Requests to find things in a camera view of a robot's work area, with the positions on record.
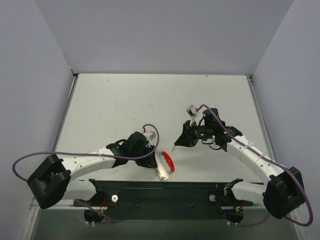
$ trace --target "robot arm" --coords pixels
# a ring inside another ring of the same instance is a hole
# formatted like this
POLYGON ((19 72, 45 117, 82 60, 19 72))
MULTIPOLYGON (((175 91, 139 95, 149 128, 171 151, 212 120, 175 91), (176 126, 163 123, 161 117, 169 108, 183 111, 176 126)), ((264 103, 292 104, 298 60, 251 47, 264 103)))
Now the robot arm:
MULTIPOLYGON (((97 193, 94 180, 75 179, 94 171, 124 165, 129 160, 140 167, 154 169, 161 181, 166 180, 170 173, 162 166, 159 153, 154 151, 155 146, 150 145, 155 137, 154 131, 136 131, 128 139, 111 143, 92 153, 74 157, 50 155, 27 179, 27 184, 39 206, 46 209, 62 199, 90 200, 97 193)), ((171 161, 168 155, 165 157, 167 162, 171 161)))
MULTIPOLYGON (((225 186, 225 199, 230 202, 239 200, 264 205, 268 212, 278 219, 283 218, 305 202, 302 193, 292 178, 280 167, 265 161, 262 158, 264 156, 262 152, 254 147, 238 129, 233 126, 226 126, 225 122, 220 120, 216 108, 211 108, 211 111, 214 112, 234 139, 223 130, 209 110, 203 111, 203 118, 200 122, 204 120, 204 125, 195 122, 198 111, 193 105, 188 107, 186 111, 191 120, 183 124, 182 134, 174 143, 174 147, 194 147, 198 140, 214 139, 217 146, 243 162, 263 182, 263 184, 255 184, 236 179, 225 186), (248 147, 255 150, 260 156, 253 153, 248 147)), ((295 167, 289 170, 303 187, 301 173, 295 167)))

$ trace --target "purple cable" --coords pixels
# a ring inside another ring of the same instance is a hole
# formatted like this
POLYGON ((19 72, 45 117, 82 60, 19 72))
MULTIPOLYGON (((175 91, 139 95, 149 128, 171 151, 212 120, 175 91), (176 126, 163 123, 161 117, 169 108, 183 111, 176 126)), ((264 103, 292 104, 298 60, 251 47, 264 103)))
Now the purple cable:
POLYGON ((158 129, 152 125, 152 124, 145 124, 143 125, 143 129, 145 129, 146 126, 150 126, 152 127, 155 132, 156 132, 156 136, 157 136, 157 140, 156 140, 156 144, 154 146, 154 149, 152 149, 151 152, 149 152, 146 155, 143 156, 138 156, 138 157, 126 157, 126 156, 114 156, 114 155, 109 155, 109 154, 97 154, 97 153, 74 153, 74 152, 64 152, 64 151, 39 151, 39 152, 34 152, 34 153, 30 153, 27 155, 24 155, 22 157, 20 157, 19 159, 17 159, 13 165, 12 165, 12 171, 14 173, 14 175, 16 175, 19 179, 21 179, 22 181, 27 181, 26 178, 22 177, 16 170, 16 165, 17 163, 19 163, 21 160, 32 157, 32 156, 36 156, 36 155, 52 155, 52 154, 60 154, 60 155, 66 155, 66 156, 83 156, 83 157, 107 157, 107 158, 114 158, 114 159, 126 159, 126 160, 139 160, 139 159, 144 159, 148 156, 150 156, 151 154, 153 154, 155 152, 155 150, 157 149, 158 145, 159 145, 159 131, 158 129))
POLYGON ((103 214, 102 212, 100 212, 100 211, 92 208, 91 206, 89 206, 88 204, 84 203, 83 201, 81 201, 81 200, 79 200, 79 199, 76 199, 76 200, 74 200, 74 201, 75 201, 76 203, 81 204, 82 206, 90 209, 91 211, 94 211, 94 212, 97 213, 98 215, 103 216, 103 217, 105 217, 105 218, 107 218, 107 219, 109 219, 109 220, 111 221, 111 222, 106 222, 106 223, 113 223, 113 224, 116 223, 116 220, 114 220, 113 218, 109 217, 108 215, 105 215, 105 214, 103 214))
MULTIPOLYGON (((226 214, 227 212, 225 212, 223 214, 223 218, 226 219, 226 214)), ((255 222, 255 223, 234 223, 232 221, 229 221, 232 225, 236 225, 237 227, 254 227, 254 226, 257 226, 257 225, 260 225, 260 224, 264 224, 266 221, 268 221, 268 219, 270 218, 271 214, 268 212, 268 214, 266 215, 265 219, 261 220, 261 221, 258 221, 258 222, 255 222)))
MULTIPOLYGON (((234 140, 235 142, 237 142, 238 144, 240 144, 241 146, 245 147, 246 145, 239 141, 238 139, 236 139, 235 137, 233 137, 228 131, 227 129, 225 128, 225 126, 222 124, 222 122, 220 121, 220 119, 215 115, 215 113, 210 109, 210 107, 208 107, 207 105, 205 104, 202 104, 196 111, 198 112, 202 107, 205 107, 206 109, 208 109, 208 111, 213 115, 213 117, 215 118, 215 120, 218 122, 218 124, 222 127, 222 129, 229 135, 229 137, 234 140)), ((299 226, 302 226, 302 227, 308 227, 312 224, 312 222, 314 221, 314 214, 313 214, 313 211, 312 211, 312 208, 311 208, 311 204, 310 204, 310 201, 308 199, 308 196, 304 190, 304 188, 301 186, 300 182, 297 180, 297 178, 289 171, 289 169, 287 169, 285 166, 282 166, 281 164, 275 162, 275 161, 272 161, 272 160, 269 160, 268 158, 262 156, 260 153, 258 153, 256 150, 254 150, 253 148, 251 147, 247 147, 247 149, 249 149, 251 152, 253 152, 254 154, 256 154, 258 157, 261 157, 263 160, 265 160, 266 162, 270 163, 270 164, 273 164, 273 165, 276 165, 277 167, 281 168, 283 171, 285 171, 291 178, 292 180, 294 181, 294 183, 297 185, 298 189, 300 190, 304 200, 305 200, 305 203, 306 203, 306 206, 308 208, 308 211, 309 211, 309 221, 307 223, 301 223, 301 222, 298 222, 296 220, 293 220, 291 219, 290 217, 287 217, 285 216, 284 218, 289 220, 290 222, 294 223, 294 224, 297 224, 299 226)))

